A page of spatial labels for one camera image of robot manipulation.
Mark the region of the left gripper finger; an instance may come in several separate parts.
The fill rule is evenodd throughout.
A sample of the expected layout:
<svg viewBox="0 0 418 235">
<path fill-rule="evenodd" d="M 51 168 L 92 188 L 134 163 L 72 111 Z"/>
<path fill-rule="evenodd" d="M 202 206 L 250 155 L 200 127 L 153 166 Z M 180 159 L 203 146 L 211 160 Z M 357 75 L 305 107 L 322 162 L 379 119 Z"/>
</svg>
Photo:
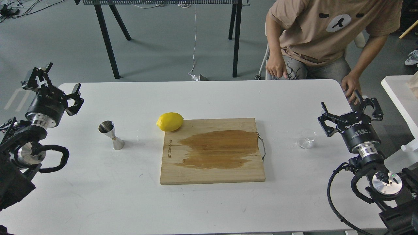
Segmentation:
<svg viewBox="0 0 418 235">
<path fill-rule="evenodd" d="M 33 92 L 38 92 L 42 87 L 52 87 L 51 80 L 48 77 L 48 72 L 53 63 L 48 63 L 45 67 L 34 67 L 32 71 L 27 73 L 24 81 L 21 81 L 22 89 Z"/>
<path fill-rule="evenodd" d="M 81 98 L 80 88 L 81 88 L 81 84 L 77 83 L 77 84 L 75 84 L 75 86 L 72 90 L 72 93 L 64 96 L 65 100 L 73 100 L 74 101 L 74 104 L 72 106 L 68 106 L 65 109 L 69 116 L 76 115 L 79 112 L 79 110 L 81 109 L 82 104 L 85 101 L 83 98 Z"/>
</svg>

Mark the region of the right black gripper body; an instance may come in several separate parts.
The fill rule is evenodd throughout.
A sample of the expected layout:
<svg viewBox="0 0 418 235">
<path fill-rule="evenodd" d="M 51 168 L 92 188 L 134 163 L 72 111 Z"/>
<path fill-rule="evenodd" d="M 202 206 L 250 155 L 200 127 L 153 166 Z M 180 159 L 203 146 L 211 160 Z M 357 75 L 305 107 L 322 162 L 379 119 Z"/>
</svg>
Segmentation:
<svg viewBox="0 0 418 235">
<path fill-rule="evenodd" d="M 362 143 L 371 142 L 375 146 L 381 144 L 371 118 L 359 111 L 353 111 L 341 116 L 343 120 L 336 123 L 336 129 L 341 133 L 347 149 L 350 153 L 358 153 L 358 146 Z"/>
</svg>

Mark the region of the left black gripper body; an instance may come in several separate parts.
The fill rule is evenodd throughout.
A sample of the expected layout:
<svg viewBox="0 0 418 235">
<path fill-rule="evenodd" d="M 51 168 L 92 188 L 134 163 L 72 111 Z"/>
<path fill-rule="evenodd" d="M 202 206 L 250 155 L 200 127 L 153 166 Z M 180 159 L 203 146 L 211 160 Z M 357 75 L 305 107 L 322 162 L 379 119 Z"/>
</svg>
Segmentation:
<svg viewBox="0 0 418 235">
<path fill-rule="evenodd" d="M 68 107 L 65 93 L 55 86 L 43 86 L 38 89 L 25 117 L 33 120 L 37 115 L 47 116 L 51 120 L 51 128 L 59 125 L 64 110 Z"/>
</svg>

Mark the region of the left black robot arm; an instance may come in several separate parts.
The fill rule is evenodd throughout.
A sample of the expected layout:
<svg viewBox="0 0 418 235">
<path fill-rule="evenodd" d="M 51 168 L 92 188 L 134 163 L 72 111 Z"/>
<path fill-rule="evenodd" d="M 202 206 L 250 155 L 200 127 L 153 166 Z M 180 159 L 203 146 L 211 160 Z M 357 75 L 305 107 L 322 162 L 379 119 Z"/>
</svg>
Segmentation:
<svg viewBox="0 0 418 235">
<path fill-rule="evenodd" d="M 9 119 L 1 125 L 0 207 L 6 209 L 20 202 L 35 189 L 32 183 L 36 173 L 51 173 L 64 168 L 69 159 L 67 148 L 58 145 L 42 145 L 47 129 L 59 125 L 64 112 L 77 114 L 84 103 L 80 96 L 80 84 L 71 94 L 52 85 L 48 72 L 52 67 L 34 68 L 22 81 L 22 88 L 35 92 L 25 120 Z"/>
</svg>

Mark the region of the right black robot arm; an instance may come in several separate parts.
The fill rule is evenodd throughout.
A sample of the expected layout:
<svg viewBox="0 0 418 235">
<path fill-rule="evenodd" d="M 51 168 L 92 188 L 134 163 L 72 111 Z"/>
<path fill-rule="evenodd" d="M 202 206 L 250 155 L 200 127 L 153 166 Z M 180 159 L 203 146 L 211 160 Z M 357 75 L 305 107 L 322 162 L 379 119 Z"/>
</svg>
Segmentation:
<svg viewBox="0 0 418 235">
<path fill-rule="evenodd" d="M 383 112 L 376 98 L 362 98 L 355 91 L 359 107 L 341 116 L 331 114 L 322 102 L 322 114 L 318 121 L 328 137 L 340 133 L 348 151 L 356 157 L 340 164 L 330 176 L 327 198 L 333 213 L 357 232 L 368 232 L 354 226 L 345 219 L 333 205 L 330 188 L 334 177 L 342 171 L 354 174 L 351 190 L 362 201 L 375 203 L 380 209 L 380 219 L 391 235 L 416 235 L 417 228 L 417 175 L 404 168 L 396 173 L 384 164 L 384 154 L 377 147 L 381 140 L 371 122 L 381 121 Z"/>
</svg>

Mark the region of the person's left hand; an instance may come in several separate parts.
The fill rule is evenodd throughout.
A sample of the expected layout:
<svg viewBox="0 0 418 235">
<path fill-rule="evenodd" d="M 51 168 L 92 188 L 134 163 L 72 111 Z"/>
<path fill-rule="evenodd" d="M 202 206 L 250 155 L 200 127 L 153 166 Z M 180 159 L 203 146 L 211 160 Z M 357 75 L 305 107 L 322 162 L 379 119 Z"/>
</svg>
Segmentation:
<svg viewBox="0 0 418 235">
<path fill-rule="evenodd" d="M 357 105 L 359 101 L 356 97 L 355 91 L 361 93 L 361 86 L 359 82 L 359 77 L 355 74 L 349 73 L 346 75 L 340 82 L 341 88 L 348 99 L 349 104 Z"/>
</svg>

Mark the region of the person's right hand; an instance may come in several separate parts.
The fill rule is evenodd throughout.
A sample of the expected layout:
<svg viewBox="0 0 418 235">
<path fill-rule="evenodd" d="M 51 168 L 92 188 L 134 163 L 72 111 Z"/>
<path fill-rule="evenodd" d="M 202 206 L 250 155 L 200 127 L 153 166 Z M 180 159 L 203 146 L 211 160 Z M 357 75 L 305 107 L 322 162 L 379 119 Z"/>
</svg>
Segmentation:
<svg viewBox="0 0 418 235">
<path fill-rule="evenodd" d="M 288 79 L 287 67 L 282 55 L 270 55 L 265 68 L 267 74 L 272 78 Z"/>
</svg>

